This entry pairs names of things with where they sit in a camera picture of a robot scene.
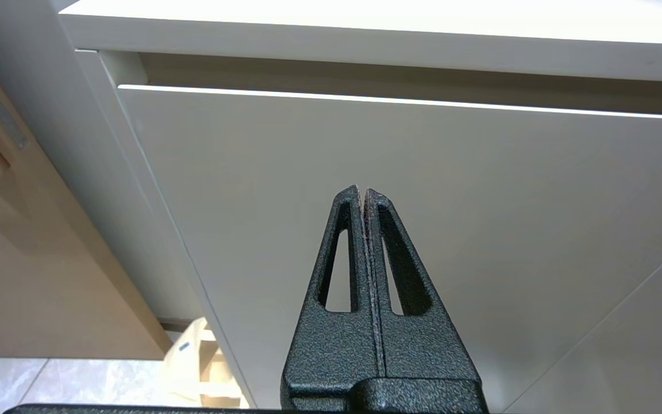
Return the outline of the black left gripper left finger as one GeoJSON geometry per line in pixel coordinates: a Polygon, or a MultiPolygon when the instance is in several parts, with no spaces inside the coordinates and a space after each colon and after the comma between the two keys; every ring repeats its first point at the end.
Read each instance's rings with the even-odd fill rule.
{"type": "Polygon", "coordinates": [[[358,382],[379,375],[378,333],[359,189],[333,199],[320,250],[280,378],[285,411],[347,411],[358,382]],[[334,256],[347,234],[349,312],[326,308],[334,256]]]}

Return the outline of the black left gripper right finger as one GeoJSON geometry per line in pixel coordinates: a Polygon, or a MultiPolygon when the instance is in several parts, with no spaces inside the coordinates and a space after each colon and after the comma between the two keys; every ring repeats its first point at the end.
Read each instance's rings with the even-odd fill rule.
{"type": "Polygon", "coordinates": [[[391,200],[368,189],[364,223],[385,377],[480,376],[391,200]]]}

